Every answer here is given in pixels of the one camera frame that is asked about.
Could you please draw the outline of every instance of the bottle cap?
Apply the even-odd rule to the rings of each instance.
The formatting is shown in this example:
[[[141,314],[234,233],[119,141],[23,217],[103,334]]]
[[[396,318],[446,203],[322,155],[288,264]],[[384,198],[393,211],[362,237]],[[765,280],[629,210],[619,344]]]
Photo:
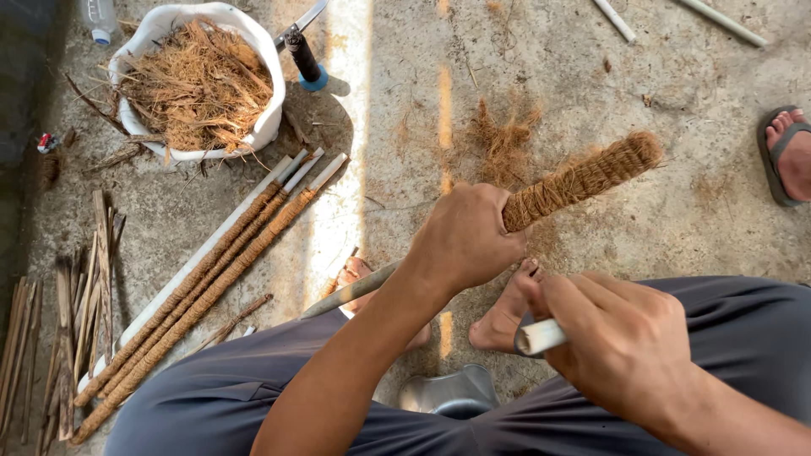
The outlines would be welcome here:
[[[99,28],[94,29],[92,32],[93,40],[100,45],[109,44],[109,33]]]

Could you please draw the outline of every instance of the plastic bottle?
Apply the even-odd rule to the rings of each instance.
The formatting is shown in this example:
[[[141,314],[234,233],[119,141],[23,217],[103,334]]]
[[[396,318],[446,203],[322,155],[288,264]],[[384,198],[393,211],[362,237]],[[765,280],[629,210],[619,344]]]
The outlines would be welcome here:
[[[100,45],[109,44],[109,36],[118,27],[113,0],[79,0],[82,20],[90,28],[93,40]]]

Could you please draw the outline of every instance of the knife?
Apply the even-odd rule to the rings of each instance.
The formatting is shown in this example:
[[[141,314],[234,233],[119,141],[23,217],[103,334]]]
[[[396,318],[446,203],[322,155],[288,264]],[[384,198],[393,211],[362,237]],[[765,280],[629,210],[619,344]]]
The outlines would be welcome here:
[[[281,52],[281,50],[285,48],[285,34],[290,33],[293,30],[294,25],[298,27],[300,32],[303,32],[304,29],[307,28],[307,25],[310,25],[310,22],[312,22],[312,20],[324,10],[324,8],[327,6],[327,2],[329,2],[329,0],[318,0],[318,2],[316,2],[308,12],[304,13],[304,15],[298,18],[294,24],[290,25],[285,29],[284,32],[281,33],[281,35],[276,37],[276,39],[273,40],[273,44],[276,45],[276,51]]]

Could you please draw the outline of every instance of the flip-flop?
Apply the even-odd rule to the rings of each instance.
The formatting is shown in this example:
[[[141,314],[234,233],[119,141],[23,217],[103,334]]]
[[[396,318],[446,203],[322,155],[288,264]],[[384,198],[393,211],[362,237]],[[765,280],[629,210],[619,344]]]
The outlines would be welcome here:
[[[795,200],[786,193],[786,189],[783,187],[783,181],[780,179],[780,173],[777,171],[777,160],[780,159],[780,155],[783,154],[783,151],[786,149],[786,146],[788,146],[789,141],[792,140],[794,135],[798,131],[811,132],[811,125],[808,123],[791,124],[786,131],[783,132],[783,135],[780,136],[780,139],[777,140],[775,146],[771,148],[771,150],[766,147],[766,128],[769,127],[772,121],[775,120],[783,111],[790,113],[795,109],[797,109],[796,106],[790,105],[773,110],[763,117],[760,124],[757,126],[757,146],[761,151],[763,167],[766,168],[766,179],[769,181],[771,196],[775,198],[777,204],[787,207],[797,206],[798,204],[804,203],[804,201]]]

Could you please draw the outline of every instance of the spool of thread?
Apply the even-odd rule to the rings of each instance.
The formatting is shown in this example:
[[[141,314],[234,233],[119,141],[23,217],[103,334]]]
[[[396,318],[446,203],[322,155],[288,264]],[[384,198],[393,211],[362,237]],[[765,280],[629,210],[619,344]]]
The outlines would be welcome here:
[[[298,82],[306,90],[315,92],[324,88],[329,80],[327,71],[315,61],[307,39],[295,25],[285,34],[285,47],[290,51],[298,68]]]

